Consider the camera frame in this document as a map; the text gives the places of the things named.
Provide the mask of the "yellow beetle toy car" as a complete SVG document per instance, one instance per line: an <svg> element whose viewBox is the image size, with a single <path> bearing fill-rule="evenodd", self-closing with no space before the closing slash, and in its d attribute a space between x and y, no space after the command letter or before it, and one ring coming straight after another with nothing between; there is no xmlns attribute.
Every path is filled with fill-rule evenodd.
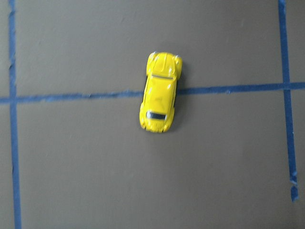
<svg viewBox="0 0 305 229"><path fill-rule="evenodd" d="M149 55L147 80L139 111L142 129L153 133L164 133L170 129L182 65L182 58L172 53L153 52Z"/></svg>

